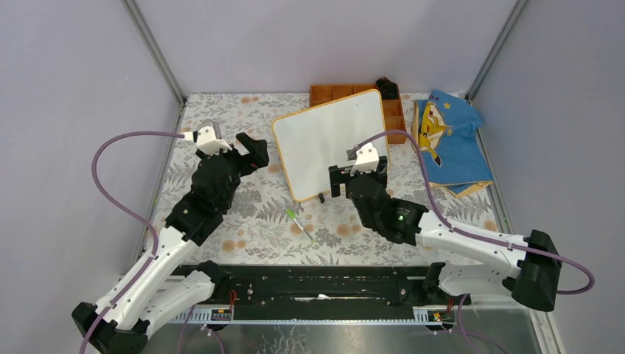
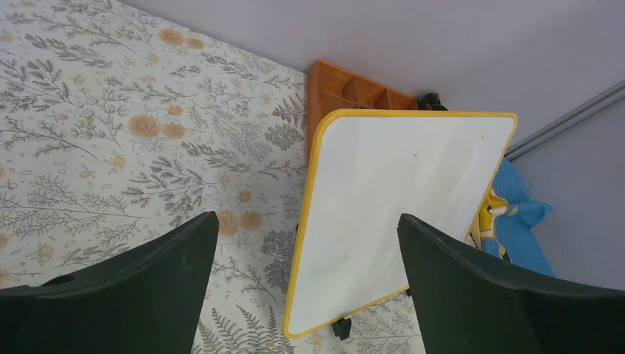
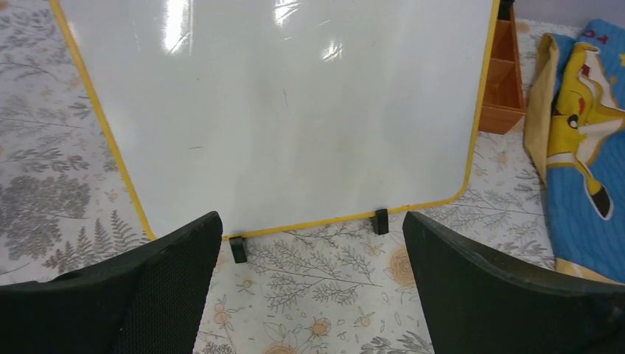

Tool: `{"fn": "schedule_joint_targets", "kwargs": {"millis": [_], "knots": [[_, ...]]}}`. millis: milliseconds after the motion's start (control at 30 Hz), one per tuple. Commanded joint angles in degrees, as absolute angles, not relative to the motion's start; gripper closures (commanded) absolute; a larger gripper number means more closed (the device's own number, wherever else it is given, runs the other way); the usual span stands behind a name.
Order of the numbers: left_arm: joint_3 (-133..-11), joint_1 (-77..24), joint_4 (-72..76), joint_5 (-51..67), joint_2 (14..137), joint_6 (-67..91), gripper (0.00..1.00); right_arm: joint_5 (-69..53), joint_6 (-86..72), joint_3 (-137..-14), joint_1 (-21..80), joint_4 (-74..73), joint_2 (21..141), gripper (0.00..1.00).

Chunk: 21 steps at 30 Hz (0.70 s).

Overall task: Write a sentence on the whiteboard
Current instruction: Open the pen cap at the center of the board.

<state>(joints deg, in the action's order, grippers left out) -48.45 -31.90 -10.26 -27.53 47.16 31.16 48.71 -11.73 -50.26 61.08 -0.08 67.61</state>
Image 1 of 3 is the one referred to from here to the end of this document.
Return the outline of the yellow framed whiteboard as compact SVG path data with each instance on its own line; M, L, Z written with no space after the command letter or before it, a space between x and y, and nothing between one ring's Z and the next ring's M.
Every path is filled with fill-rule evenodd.
M275 118L271 128L292 199L315 199L330 191L330 166L348 165L347 150L385 131L382 98L369 89Z

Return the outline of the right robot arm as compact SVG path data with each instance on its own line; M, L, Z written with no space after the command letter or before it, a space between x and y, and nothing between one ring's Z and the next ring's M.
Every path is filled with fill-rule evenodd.
M471 266L430 265L422 292L440 304L464 294L509 295L521 305L543 312L555 308L562 263L549 234L534 230L528 236L479 229L462 223L444 224L426 206L393 198L386 192L387 158L376 170L329 167L331 194L341 187L357 210L363 227L386 240L411 246L434 247L467 257Z

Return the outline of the green white marker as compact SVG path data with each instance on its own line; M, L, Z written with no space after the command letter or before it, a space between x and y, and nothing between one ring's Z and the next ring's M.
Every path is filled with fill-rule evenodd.
M293 222L293 223L297 226L297 228L301 231L301 233L302 233L303 235L305 235L305 236L306 236L306 237L310 240L310 242L311 242L311 243L315 243L315 239L314 239L314 237L313 237L313 236L310 234L310 232L306 229L306 226L305 226L304 224L302 224L302 223L298 220L298 218L297 218L297 216L296 216L295 212L294 212L293 210L291 210L291 209L286 209L286 214L288 215L289 219L291 219L291 221L292 221L292 222Z

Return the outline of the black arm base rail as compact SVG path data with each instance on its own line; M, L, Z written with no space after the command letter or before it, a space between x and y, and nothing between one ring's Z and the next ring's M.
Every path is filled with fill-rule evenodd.
M409 320L414 308L459 304L434 278L443 267L222 265L224 279L200 304L231 308L237 321Z

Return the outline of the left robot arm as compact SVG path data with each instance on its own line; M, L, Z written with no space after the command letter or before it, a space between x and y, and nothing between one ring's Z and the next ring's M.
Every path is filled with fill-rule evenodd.
M200 161L192 175L189 192L175 204L164 227L157 231L145 218L115 200L102 186L97 163L104 150L121 139L141 132L115 136L96 152L91 174L99 191L116 207L147 227L153 242L121 280L95 303L81 302L71 314L83 336L79 351L92 346L99 353L140 353L149 339L171 319L199 302L222 302L228 296L225 272L206 261L171 288L160 286L182 260L198 250L223 222L230 210L240 180L269 164L268 143L238 133L237 141L247 150L217 136L213 126L172 133L176 139L193 142Z

